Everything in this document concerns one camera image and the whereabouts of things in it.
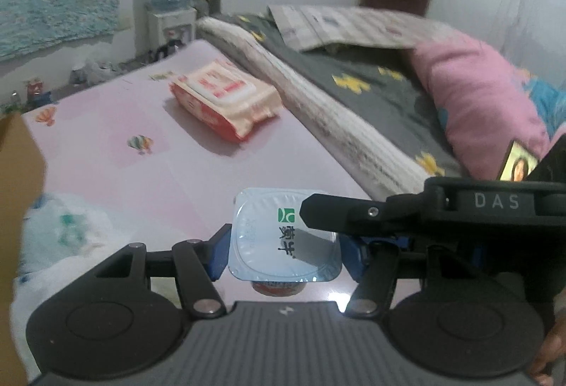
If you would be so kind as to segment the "person's right hand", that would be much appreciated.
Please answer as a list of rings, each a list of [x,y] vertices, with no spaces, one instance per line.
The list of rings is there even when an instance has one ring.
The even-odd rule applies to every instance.
[[[543,386],[554,385],[554,380],[544,373],[544,369],[565,355],[565,290],[554,297],[554,316],[554,326],[546,335],[530,368],[531,377]]]

